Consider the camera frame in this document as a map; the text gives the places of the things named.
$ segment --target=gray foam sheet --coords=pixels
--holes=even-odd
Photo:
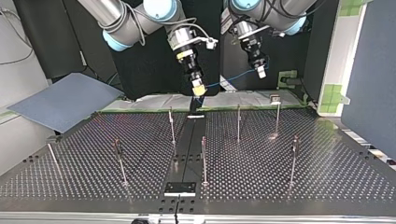
[[[100,81],[73,73],[8,109],[65,133],[121,94],[121,91]]]
[[[342,122],[353,132],[396,158],[396,1],[367,5],[346,96]]]

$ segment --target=vertical pin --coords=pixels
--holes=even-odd
[[[270,103],[271,105],[277,105],[276,109],[276,127],[275,127],[275,133],[273,138],[277,138],[278,136],[278,129],[279,129],[279,119],[280,119],[280,106],[282,105],[282,101],[280,99],[280,96],[277,94],[270,95]]]
[[[238,105],[238,137],[237,137],[238,143],[241,141],[241,120],[242,120],[241,106]]]
[[[298,155],[300,153],[300,138],[298,137],[298,135],[294,136],[293,144],[292,144],[292,148],[291,149],[293,151],[293,165],[291,166],[290,188],[292,188],[293,185],[294,185],[294,182],[293,182],[294,170],[295,170],[297,157],[298,157]]]
[[[202,137],[202,160],[204,162],[204,186],[207,186],[209,183],[207,182],[206,176],[206,138]]]
[[[129,184],[128,184],[128,180],[126,179],[125,169],[124,169],[123,162],[122,162],[123,151],[122,151],[122,148],[121,148],[121,142],[120,142],[119,138],[116,138],[114,140],[114,150],[115,150],[115,153],[116,153],[117,160],[120,163],[120,168],[121,168],[121,171],[122,171],[122,177],[123,177],[123,180],[124,180],[122,185],[124,187],[126,187]]]
[[[56,167],[58,169],[59,175],[62,176],[61,167],[59,166],[58,159],[56,159],[56,156],[55,156],[55,153],[53,151],[52,145],[50,143],[47,143],[47,146],[49,148],[49,152],[50,152],[50,155],[51,155],[52,159],[55,161],[55,164],[56,164]]]
[[[175,139],[175,127],[174,127],[174,120],[172,116],[172,107],[169,110],[169,122],[171,123],[171,129],[172,129],[172,144],[176,144],[176,139]]]

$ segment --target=white wall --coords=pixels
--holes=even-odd
[[[12,0],[1,0],[0,7],[15,10]],[[0,63],[15,61],[30,49],[19,40],[7,21],[0,16]],[[22,36],[18,20],[8,16]],[[53,131],[6,108],[48,87],[48,82],[34,54],[20,63],[0,65],[0,175],[45,145]]]

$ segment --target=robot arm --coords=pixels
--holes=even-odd
[[[192,83],[194,95],[205,94],[203,72],[197,61],[195,45],[206,42],[208,49],[214,49],[218,40],[194,24],[195,18],[186,19],[179,0],[144,0],[136,8],[121,0],[78,1],[96,18],[99,26],[104,29],[105,41],[116,51],[131,48],[138,41],[144,46],[146,35],[165,26],[169,45],[183,65],[185,74]],[[205,37],[196,36],[191,27],[199,28]]]
[[[265,54],[261,52],[262,41],[257,33],[272,27],[281,34],[295,35],[303,27],[305,12],[317,0],[226,0],[231,11],[234,32],[242,49],[248,55],[250,66],[266,77]]]

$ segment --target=blue cable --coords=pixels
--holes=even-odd
[[[198,103],[202,104],[202,102],[199,100],[199,98],[195,98],[196,101],[198,101]]]
[[[254,72],[254,71],[256,71],[256,70],[251,69],[251,70],[248,70],[248,71],[242,73],[241,75],[238,75],[238,76],[236,76],[236,77],[231,77],[231,78],[226,79],[225,81],[221,81],[221,82],[232,81],[232,80],[234,80],[234,79],[237,79],[237,78],[239,78],[239,77],[242,77],[242,76],[246,75],[247,73],[251,73],[251,72]],[[213,83],[213,84],[207,85],[206,87],[207,87],[207,88],[215,87],[215,86],[219,85],[221,82]]]

